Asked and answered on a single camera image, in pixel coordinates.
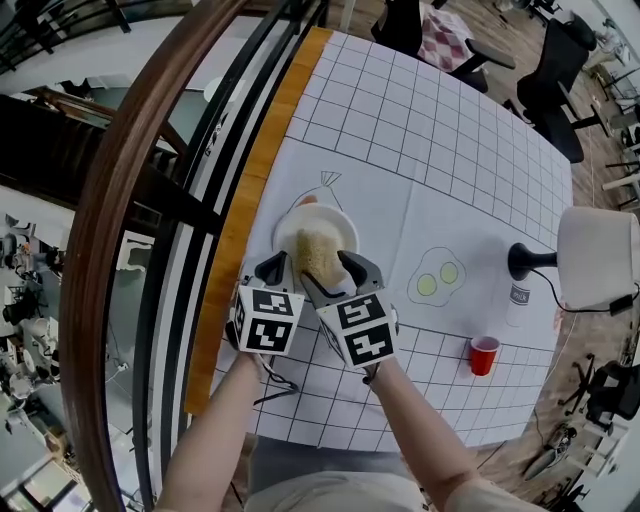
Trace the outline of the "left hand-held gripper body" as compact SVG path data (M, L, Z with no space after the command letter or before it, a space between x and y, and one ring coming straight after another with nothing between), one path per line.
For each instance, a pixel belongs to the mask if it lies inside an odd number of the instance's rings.
M304 305L301 294L239 284L233 310L238 348L261 355L287 355Z

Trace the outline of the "white round plate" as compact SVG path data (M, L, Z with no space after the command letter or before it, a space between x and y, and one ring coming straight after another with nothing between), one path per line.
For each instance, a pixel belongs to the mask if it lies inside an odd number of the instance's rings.
M277 224L273 235L273 250L278 253L284 250L292 259L295 292L305 294L300 283L300 277L295 273L294 261L296 234L299 230L319 231L335 237L343 246L342 250L357 253L359 239L351 220L338 208L317 202L306 203L294 207ZM339 288L326 288L334 292Z

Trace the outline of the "person's left forearm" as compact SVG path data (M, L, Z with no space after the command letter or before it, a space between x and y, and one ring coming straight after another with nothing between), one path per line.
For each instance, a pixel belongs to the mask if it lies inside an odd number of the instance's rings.
M235 473L261 371L239 353L174 450L155 512L219 512Z

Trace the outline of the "wooden handrail black metal railing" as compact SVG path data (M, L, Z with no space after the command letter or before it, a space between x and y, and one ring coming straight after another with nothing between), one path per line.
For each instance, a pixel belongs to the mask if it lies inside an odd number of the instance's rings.
M108 315L116 259L136 210L154 212L137 307L133 447L151 512L171 453L208 398L260 199L329 38L329 0L274 0L232 56L173 174L150 160L188 82L224 55L248 0L201 0L157 43L134 48L135 79L98 146L62 278L62 394L81 474L99 512L124 507L107 440Z

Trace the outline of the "red plastic cup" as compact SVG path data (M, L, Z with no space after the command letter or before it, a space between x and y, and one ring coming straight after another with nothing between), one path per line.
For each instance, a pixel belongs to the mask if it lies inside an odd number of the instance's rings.
M470 368L477 377L487 376L492 368L500 342L490 336L476 337L470 341Z

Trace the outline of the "white shade table lamp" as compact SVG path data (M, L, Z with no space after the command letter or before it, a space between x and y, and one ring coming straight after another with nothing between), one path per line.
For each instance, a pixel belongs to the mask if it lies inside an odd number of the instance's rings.
M552 295L564 312L616 316L640 298L640 221L628 212L570 207L560 218L554 252L516 243L507 263L516 281L555 268L560 289Z

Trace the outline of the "grey floor machine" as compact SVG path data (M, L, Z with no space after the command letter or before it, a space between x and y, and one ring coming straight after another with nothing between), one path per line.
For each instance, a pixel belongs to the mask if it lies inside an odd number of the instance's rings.
M576 436L575 427L562 423L543 445L542 452L526 468L524 480L531 481L559 464L566 457Z

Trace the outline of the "pink checked cloth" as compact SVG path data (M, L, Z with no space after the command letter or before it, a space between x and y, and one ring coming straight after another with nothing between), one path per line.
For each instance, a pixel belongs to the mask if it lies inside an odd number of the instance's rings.
M444 72L452 72L472 53L466 45L473 34L462 18L420 3L422 43L418 57Z

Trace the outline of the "dark wooden staircase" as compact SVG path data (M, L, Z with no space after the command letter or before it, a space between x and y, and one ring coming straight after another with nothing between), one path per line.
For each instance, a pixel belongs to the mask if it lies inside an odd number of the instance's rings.
M104 133L0 94L0 185L74 210Z

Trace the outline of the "person's beige shirt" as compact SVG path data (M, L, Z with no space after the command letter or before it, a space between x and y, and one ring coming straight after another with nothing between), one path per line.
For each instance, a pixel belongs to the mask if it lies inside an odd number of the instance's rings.
M375 472L324 471L249 497L245 512L426 512L417 484ZM438 512L547 512L484 479L462 483Z

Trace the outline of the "beige noodle block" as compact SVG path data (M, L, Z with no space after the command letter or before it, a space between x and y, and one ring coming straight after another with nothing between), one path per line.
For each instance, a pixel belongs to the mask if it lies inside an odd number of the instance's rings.
M346 271L338 257L342 244L319 231L299 230L296 234L294 269L298 277L308 273L323 287L334 288L345 279Z

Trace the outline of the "black office chair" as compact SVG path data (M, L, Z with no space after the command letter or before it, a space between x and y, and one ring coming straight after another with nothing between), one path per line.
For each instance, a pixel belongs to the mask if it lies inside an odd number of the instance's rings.
M524 110L518 111L510 100L504 102L507 110L528 121L572 164L584 160L576 131L594 125L606 127L598 111L580 117L569 95L596 46L594 31L574 12L569 11L562 19L550 19L537 68L517 82L517 98Z
M422 43L421 2L421 0L385 0L384 11L372 26L371 34L376 43L428 64L418 57L418 50ZM509 70L516 68L515 61L510 55L476 40L474 35L472 39L466 40L466 45L472 56L454 71L442 72L480 93L488 91L485 64L491 63Z
M588 353L587 371L574 361L572 367L578 371L579 386L566 399L559 399L558 406L573 403L571 410L565 415L571 416L576 410L586 412L586 419L610 435L614 430L612 420L601 420L603 413L620 416L624 420L632 420L640 410L640 364L621 366L616 361L609 361L604 366L594 369L595 355Z

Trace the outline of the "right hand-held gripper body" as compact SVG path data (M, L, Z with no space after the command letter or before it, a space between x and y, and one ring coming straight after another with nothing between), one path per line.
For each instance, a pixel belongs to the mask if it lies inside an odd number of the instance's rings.
M394 356L398 329L384 289L319 307L316 313L347 368L369 367Z

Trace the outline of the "person's right forearm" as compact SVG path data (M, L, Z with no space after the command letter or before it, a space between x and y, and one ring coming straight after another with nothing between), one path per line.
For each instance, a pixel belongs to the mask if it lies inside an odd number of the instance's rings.
M409 469L436 509L445 512L451 494L479 477L474 457L396 360L380 364L371 388Z

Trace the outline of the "white checked tablecloth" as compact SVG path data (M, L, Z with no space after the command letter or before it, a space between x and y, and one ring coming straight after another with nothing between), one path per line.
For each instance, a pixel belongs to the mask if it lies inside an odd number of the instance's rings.
M521 436L559 329L555 271L515 284L507 253L556 247L571 168L489 97L425 63L333 34L289 122L245 254L268 257L313 200L351 220L399 313L396 356L468 446ZM491 371L470 341L496 338Z

